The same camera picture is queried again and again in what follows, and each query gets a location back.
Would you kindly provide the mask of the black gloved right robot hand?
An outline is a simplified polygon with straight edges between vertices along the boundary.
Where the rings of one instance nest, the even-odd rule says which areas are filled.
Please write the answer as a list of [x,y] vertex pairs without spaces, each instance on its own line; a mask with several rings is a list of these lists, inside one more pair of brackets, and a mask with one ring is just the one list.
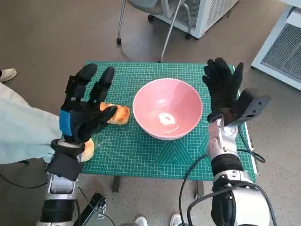
[[211,113],[207,117],[209,122],[223,118],[223,123],[227,126],[236,120],[234,106],[243,78],[243,68],[244,64],[241,62],[232,73],[223,58],[208,59],[202,80],[210,94]]

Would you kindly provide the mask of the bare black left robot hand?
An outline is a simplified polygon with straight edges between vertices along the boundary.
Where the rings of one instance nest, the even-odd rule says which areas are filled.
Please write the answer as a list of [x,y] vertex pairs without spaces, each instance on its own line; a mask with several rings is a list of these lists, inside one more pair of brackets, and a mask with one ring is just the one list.
[[87,142],[92,134],[108,124],[107,121],[118,109],[113,105],[100,110],[100,103],[106,99],[115,73],[115,69],[111,66],[106,68],[99,81],[94,83],[89,100],[82,101],[86,85],[97,69],[96,64],[88,64],[68,79],[66,97],[59,116],[60,130],[67,142],[76,144]]

